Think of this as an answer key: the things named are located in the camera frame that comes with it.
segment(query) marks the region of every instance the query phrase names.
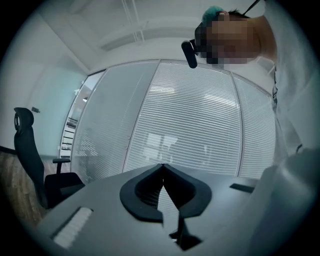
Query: black slot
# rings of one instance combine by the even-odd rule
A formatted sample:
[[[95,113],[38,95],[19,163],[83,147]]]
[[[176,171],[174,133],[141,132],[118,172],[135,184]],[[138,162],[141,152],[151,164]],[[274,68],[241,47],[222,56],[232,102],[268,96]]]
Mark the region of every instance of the black slot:
[[[235,189],[235,190],[239,190],[239,191],[243,191],[243,192],[247,192],[247,193],[252,193],[255,188],[253,186],[246,186],[246,185],[241,185],[241,184],[237,184],[237,183],[233,183],[230,188]]]

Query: glass wall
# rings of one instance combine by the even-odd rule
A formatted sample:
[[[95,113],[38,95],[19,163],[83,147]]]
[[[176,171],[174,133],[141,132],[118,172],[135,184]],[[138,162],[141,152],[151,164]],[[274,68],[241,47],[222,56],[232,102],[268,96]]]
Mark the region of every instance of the glass wall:
[[[259,178],[272,164],[270,96],[228,71],[142,61],[109,68],[77,129],[86,182],[154,163]]]
[[[69,158],[71,155],[72,144],[78,121],[86,106],[88,98],[90,97],[94,87],[99,79],[104,74],[104,71],[89,75],[80,89],[74,90],[76,95],[72,103],[71,109],[65,121],[64,129],[62,132],[61,145],[60,145],[60,158]]]
[[[88,99],[72,146],[71,169],[86,183],[123,171],[131,135],[158,61],[109,68]]]

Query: window blinds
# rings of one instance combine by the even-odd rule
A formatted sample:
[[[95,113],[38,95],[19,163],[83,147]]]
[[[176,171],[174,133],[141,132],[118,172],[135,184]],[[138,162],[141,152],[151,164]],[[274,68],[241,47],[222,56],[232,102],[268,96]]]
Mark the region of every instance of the window blinds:
[[[243,117],[243,152],[240,177],[259,179],[272,165],[275,151],[275,115],[271,98],[253,85],[234,79]]]
[[[241,147],[240,106],[231,77],[161,63],[142,106],[125,171],[172,163],[235,175]]]

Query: office chair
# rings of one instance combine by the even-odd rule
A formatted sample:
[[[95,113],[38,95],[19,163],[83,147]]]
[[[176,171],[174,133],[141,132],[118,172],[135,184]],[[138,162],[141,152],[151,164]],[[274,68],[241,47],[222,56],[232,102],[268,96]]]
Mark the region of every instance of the office chair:
[[[37,151],[34,130],[34,115],[24,107],[14,109],[14,148],[17,157],[32,179],[39,203],[46,209],[53,208],[85,185],[76,173],[61,173],[62,163],[69,163],[68,158],[56,158],[56,174],[47,175],[44,180],[45,167]]]

